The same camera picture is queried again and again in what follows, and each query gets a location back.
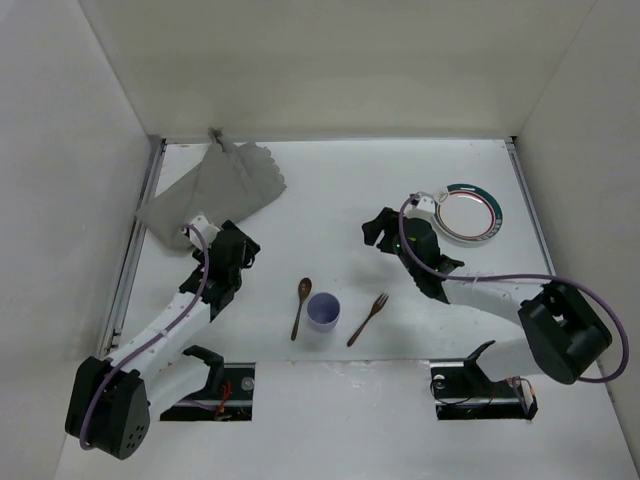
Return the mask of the grey cloth placemat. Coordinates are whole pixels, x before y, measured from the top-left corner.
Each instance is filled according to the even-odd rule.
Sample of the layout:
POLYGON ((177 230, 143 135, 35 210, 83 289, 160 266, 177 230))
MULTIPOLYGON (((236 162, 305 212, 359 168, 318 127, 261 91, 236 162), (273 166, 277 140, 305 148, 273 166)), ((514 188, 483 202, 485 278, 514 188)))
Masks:
POLYGON ((285 178, 271 152, 254 143, 237 145, 211 129, 202 161, 136 212, 137 219, 165 248, 194 246, 182 231, 198 213, 217 225, 233 223, 266 207, 285 191, 285 178))

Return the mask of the lilac plastic cup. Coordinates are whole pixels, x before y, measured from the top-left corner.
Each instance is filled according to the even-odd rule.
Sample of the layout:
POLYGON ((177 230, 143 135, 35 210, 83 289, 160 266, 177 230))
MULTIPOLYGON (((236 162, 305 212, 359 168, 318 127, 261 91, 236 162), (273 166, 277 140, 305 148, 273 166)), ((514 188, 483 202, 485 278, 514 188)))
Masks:
POLYGON ((310 328, 318 333, 332 331, 339 320, 341 305, 339 300, 328 292, 319 292, 307 302, 306 313, 310 328))

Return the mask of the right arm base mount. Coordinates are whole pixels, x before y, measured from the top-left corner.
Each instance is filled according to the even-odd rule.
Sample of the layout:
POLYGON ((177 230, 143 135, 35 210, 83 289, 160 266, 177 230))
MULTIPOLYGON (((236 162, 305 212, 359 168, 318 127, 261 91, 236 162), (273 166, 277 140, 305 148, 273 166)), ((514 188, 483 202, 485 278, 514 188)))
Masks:
POLYGON ((429 390, 438 420, 525 420, 538 413, 531 382, 510 377, 493 382, 475 365, 456 362, 430 364, 429 390))

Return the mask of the white plate with coloured rim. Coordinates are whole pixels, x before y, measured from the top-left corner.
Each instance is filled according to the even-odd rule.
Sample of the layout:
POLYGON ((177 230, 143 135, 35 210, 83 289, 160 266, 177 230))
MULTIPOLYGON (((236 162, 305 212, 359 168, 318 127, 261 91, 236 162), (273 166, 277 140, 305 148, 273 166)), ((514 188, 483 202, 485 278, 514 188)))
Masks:
POLYGON ((433 194, 434 221, 442 233, 465 244, 492 240, 504 215, 499 202, 485 189, 466 183, 449 184, 433 194))

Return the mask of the dark wooden fork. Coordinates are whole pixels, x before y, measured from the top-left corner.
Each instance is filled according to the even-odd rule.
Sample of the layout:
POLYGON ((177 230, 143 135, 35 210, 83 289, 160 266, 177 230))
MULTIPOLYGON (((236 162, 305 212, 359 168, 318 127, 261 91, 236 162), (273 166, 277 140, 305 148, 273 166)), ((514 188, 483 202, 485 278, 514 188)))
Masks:
POLYGON ((348 341, 346 343, 346 346, 348 348, 350 348, 350 347, 352 347, 354 345, 354 343, 357 341, 357 339, 359 338, 359 336, 361 335, 361 333, 363 332, 363 330, 365 329, 367 324, 370 322, 370 320, 384 308, 384 306, 386 305, 388 299, 389 299, 389 295, 386 294, 386 293, 382 293, 376 298, 376 300, 374 301, 374 303, 371 306, 371 309, 370 309, 367 317, 363 320, 363 322, 359 325, 359 327, 356 329, 356 331, 348 339, 348 341))

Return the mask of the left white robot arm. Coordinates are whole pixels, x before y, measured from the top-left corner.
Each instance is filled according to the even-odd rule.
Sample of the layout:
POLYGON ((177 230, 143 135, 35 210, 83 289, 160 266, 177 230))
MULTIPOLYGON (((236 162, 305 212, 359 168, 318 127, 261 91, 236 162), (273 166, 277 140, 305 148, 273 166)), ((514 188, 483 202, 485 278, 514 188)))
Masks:
POLYGON ((183 231, 195 243, 195 270, 141 333, 76 371, 65 431, 83 450, 125 460, 175 404, 199 408, 205 394, 219 414, 233 392, 223 356, 195 339, 233 301, 260 247, 231 221, 214 227, 194 218, 183 231))

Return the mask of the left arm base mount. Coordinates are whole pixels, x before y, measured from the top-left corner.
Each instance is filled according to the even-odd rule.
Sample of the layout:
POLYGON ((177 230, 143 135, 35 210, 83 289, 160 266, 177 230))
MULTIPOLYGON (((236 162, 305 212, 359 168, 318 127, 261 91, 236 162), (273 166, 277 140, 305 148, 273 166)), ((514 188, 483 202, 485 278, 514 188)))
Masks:
POLYGON ((190 394, 161 414, 163 422, 249 422, 253 414, 255 363, 231 363, 216 389, 190 394))

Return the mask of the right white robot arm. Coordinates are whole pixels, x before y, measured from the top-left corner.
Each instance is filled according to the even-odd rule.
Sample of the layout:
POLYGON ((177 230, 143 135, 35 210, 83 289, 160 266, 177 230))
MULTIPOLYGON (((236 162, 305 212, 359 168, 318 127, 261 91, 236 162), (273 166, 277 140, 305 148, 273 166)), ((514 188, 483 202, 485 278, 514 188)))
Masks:
POLYGON ((431 224, 383 209, 362 225, 364 243, 396 255, 419 291, 513 323, 523 336, 486 341, 470 356, 491 381, 544 374, 570 385, 611 345, 612 335, 581 293, 557 280, 482 281, 462 261, 441 253, 431 224))

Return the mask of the dark wooden spoon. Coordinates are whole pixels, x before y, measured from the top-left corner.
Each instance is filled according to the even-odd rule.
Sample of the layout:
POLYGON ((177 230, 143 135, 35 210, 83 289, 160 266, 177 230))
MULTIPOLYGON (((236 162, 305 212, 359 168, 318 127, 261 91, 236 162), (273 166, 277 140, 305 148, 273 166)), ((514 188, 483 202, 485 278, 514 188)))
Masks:
POLYGON ((307 300, 307 298, 311 293, 311 289, 312 289, 312 281, 310 278, 305 277, 300 280, 297 288, 298 308, 297 308, 294 324, 293 324, 291 335, 290 335, 291 341, 295 341, 297 338, 302 308, 304 306, 305 301, 307 300))

